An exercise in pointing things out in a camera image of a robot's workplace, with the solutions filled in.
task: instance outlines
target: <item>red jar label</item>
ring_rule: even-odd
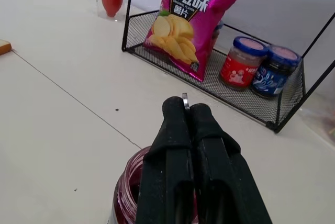
[[[257,69],[257,66],[240,63],[228,55],[220,72],[220,76],[229,84],[248,86],[251,84]]]

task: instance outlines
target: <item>mesh tray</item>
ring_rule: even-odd
[[[143,47],[146,35],[157,15],[158,12],[150,12],[129,18],[126,51],[173,74],[182,81],[238,109],[247,116],[264,123],[272,130],[278,127],[291,109],[299,103],[303,97],[303,63],[300,64],[288,79],[281,96],[274,99],[260,97],[250,89],[236,91],[222,84],[221,81],[219,81],[218,75],[226,59],[226,55],[218,50],[214,50],[209,58],[204,81],[199,82],[195,80],[176,68],[166,55]]]

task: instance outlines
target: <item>potato chip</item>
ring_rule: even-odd
[[[179,24],[175,19],[172,19],[172,24],[173,24],[173,31],[172,31],[171,35],[173,37],[178,37],[179,36],[179,31],[180,31]]]
[[[192,50],[192,52],[193,53],[195,53],[195,46],[193,45],[193,43],[190,41],[190,40],[188,40],[186,37],[177,37],[176,38],[176,41],[177,41],[177,43],[179,43],[179,44],[181,44],[181,43],[184,43],[184,44],[186,44],[191,50]]]
[[[198,59],[195,56],[194,52],[184,43],[179,44],[180,48],[182,49],[184,55],[190,59],[194,63],[198,63]]]
[[[169,36],[171,36],[172,33],[173,33],[173,22],[172,22],[172,19],[171,19],[170,17],[168,17],[168,16],[164,16],[164,18],[167,20],[167,22],[168,22],[169,25],[170,25],[170,33],[169,33]]]
[[[169,38],[170,36],[168,36],[168,37],[161,37],[163,40],[164,40],[164,42],[166,42],[166,40]]]
[[[169,55],[172,55],[171,50],[168,48],[168,46],[167,46],[166,44],[164,44],[164,46],[163,46],[163,50],[164,50],[166,53],[168,53]]]
[[[169,15],[168,17],[173,21],[173,29],[178,28],[178,34],[174,32],[173,36],[193,38],[193,28],[186,19],[176,15]]]
[[[163,16],[158,16],[153,24],[153,33],[159,37],[167,37],[170,29],[169,22]]]
[[[166,40],[166,45],[169,48],[169,51],[170,51],[169,54],[174,59],[179,59],[179,60],[182,60],[184,63],[191,64],[192,61],[188,57],[185,56],[179,44],[173,37],[168,37],[168,39]]]
[[[163,49],[165,45],[165,41],[157,36],[157,35],[151,35],[148,39],[154,46]]]

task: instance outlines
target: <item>table seam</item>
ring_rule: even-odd
[[[142,147],[140,147],[139,145],[137,145],[136,143],[134,143],[133,141],[131,141],[126,135],[124,135],[121,131],[119,131],[118,129],[116,129],[114,126],[112,126],[109,122],[107,122],[103,117],[101,117],[100,115],[98,115],[97,113],[95,113],[93,110],[91,110],[89,107],[87,107],[85,104],[83,104],[81,101],[79,101],[77,98],[75,98],[71,93],[69,93],[67,90],[65,90],[63,87],[61,87],[59,84],[57,84],[54,80],[52,80],[51,78],[49,78],[47,75],[45,75],[43,72],[41,72],[39,69],[37,69],[35,66],[33,66],[31,63],[29,63],[26,59],[24,59],[23,57],[21,57],[19,55],[19,53],[12,49],[12,52],[17,55],[19,58],[21,58],[23,61],[25,61],[28,65],[30,65],[32,68],[34,68],[37,72],[39,72],[41,75],[43,75],[45,78],[47,78],[50,82],[52,82],[54,85],[56,85],[59,89],[61,89],[63,92],[67,93],[70,97],[72,97],[75,101],[77,101],[79,104],[81,104],[83,107],[85,107],[87,110],[89,110],[93,115],[95,115],[96,117],[98,117],[100,120],[102,120],[104,123],[106,123],[107,125],[109,125],[110,127],[112,127],[114,130],[116,130],[120,135],[122,135],[123,137],[125,137],[130,143],[132,143],[133,145],[135,145],[136,147],[138,147],[139,149],[142,149]]]

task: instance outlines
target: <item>jar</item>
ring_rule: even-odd
[[[263,97],[278,96],[301,59],[301,56],[288,48],[270,46],[268,57],[256,72],[252,90]]]
[[[142,178],[143,157],[149,150],[150,147],[146,147],[138,151],[127,162],[126,168],[115,186],[113,207],[108,224],[135,224],[137,200]],[[193,207],[194,219],[192,224],[198,224],[195,193]]]
[[[209,56],[211,55],[213,48],[216,44],[216,40],[218,39],[219,35],[220,35],[220,29],[222,29],[222,27],[224,26],[224,22],[221,20],[219,22],[219,24],[215,27],[213,34],[211,36],[211,40],[210,40],[210,44],[209,44]]]
[[[236,37],[220,71],[220,80],[236,89],[247,88],[267,51],[265,45],[254,39]]]

